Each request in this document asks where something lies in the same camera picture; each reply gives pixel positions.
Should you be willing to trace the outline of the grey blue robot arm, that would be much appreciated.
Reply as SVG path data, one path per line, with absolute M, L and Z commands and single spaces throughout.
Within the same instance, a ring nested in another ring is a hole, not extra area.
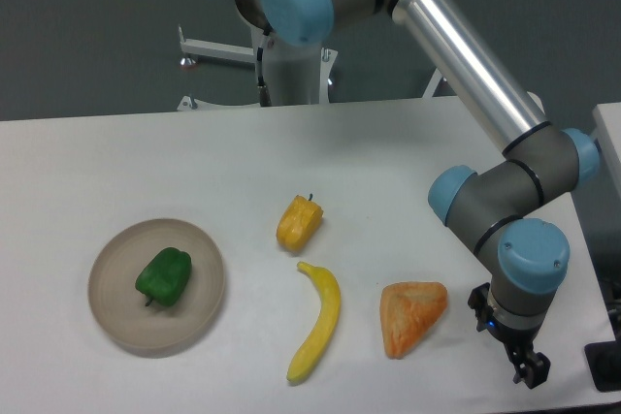
M 499 340 L 515 381 L 536 388 L 549 360 L 533 342 L 566 276 L 570 247 L 533 212 L 591 178 L 600 166 L 591 138 L 559 130 L 504 69 L 452 0 L 236 0 L 259 32 L 253 63 L 264 107 L 315 104 L 320 48 L 331 33 L 379 12 L 405 27 L 502 152 L 497 167 L 465 166 L 433 183 L 429 204 L 490 272 L 472 290 L 477 326 Z

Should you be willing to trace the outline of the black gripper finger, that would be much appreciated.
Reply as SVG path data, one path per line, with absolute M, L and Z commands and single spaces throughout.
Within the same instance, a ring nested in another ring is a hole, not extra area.
M 532 348 L 513 348 L 509 350 L 509 360 L 515 370 L 515 384 L 524 383 L 529 389 L 535 389 L 548 378 L 551 363 L 541 352 L 535 353 Z
M 488 324 L 491 319 L 489 305 L 487 301 L 489 289 L 490 284 L 483 283 L 473 288 L 468 298 L 468 306 L 471 310 L 474 311 L 476 319 L 476 330 L 478 332 L 486 331 L 488 329 Z

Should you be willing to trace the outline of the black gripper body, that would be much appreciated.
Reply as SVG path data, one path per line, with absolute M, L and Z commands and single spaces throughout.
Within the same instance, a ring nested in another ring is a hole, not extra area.
M 538 334 L 538 318 L 510 314 L 497 303 L 488 301 L 490 322 L 487 333 L 500 341 L 507 351 L 513 348 L 532 348 Z

